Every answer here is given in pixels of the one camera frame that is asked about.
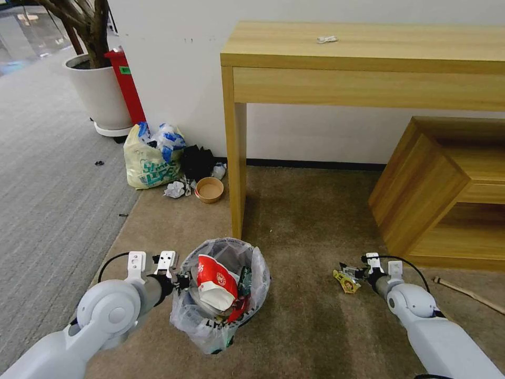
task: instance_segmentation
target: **trash bin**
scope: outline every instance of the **trash bin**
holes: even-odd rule
[[[128,61],[126,61],[125,52],[122,49],[119,51],[116,50],[117,49],[111,50],[104,55],[106,58],[109,58],[112,63],[117,82],[125,98],[126,107],[132,118],[132,123],[138,124],[139,122],[145,121],[146,116],[144,115],[144,110],[138,98],[137,89],[133,82]]]
[[[196,296],[198,293],[195,276],[200,254],[213,257],[237,276],[243,267],[251,269],[250,298],[243,315],[236,321],[228,323],[221,315],[213,314],[207,305],[195,299],[195,292]],[[205,241],[184,260],[180,273],[191,277],[191,285],[187,291],[174,292],[170,322],[185,332],[205,354],[217,354],[233,343],[238,328],[258,312],[270,287],[270,271],[259,248],[235,238]]]

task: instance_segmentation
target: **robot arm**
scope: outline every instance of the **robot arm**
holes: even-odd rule
[[[389,262],[387,275],[377,253],[368,253],[366,260],[370,270],[364,277],[407,330],[410,345],[428,373],[453,379],[504,378],[463,328],[443,316],[430,293],[404,283],[401,261]]]
[[[173,251],[161,253],[154,275],[145,276],[146,253],[128,254],[128,277],[90,288],[77,308],[77,318],[62,331],[33,345],[1,379],[80,379],[99,350],[124,342],[141,326],[147,313],[187,278],[171,280],[177,264]]]

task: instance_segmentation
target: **floor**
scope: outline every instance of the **floor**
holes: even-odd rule
[[[51,18],[44,7],[16,6],[0,11],[0,76],[69,46],[62,22]]]
[[[138,198],[62,68],[73,55],[0,77],[0,373],[68,323]]]
[[[405,330],[367,285],[343,293],[331,276],[338,262],[360,265],[365,252],[386,252],[368,210],[377,172],[249,167],[244,240],[260,247],[272,283],[262,309],[234,345],[202,355],[169,322],[171,301],[155,308],[142,329],[117,349],[97,354],[87,379],[121,377],[407,379],[424,373]],[[144,191],[107,257],[128,250],[182,258],[209,238],[228,236],[227,192],[216,204],[195,196],[171,199],[163,188]],[[423,269],[505,304],[505,275]],[[104,278],[124,278],[126,258]],[[421,284],[405,268],[409,282]],[[505,317],[431,284],[443,311],[458,322],[505,372]]]

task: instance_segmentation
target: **yellow snack wrapper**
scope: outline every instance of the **yellow snack wrapper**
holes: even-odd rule
[[[351,278],[341,271],[333,270],[333,277],[339,281],[345,293],[356,293],[358,288],[361,287],[360,284],[353,282]]]

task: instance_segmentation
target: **wooden shelf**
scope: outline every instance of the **wooden shelf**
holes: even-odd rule
[[[478,258],[475,268],[504,269],[504,250],[505,205],[458,203],[423,236],[410,256],[419,258],[414,259],[418,262],[429,257],[428,264],[437,263],[437,257]]]
[[[444,151],[473,182],[505,185],[505,146],[449,146]]]
[[[505,271],[505,121],[412,118],[369,204],[391,254]]]

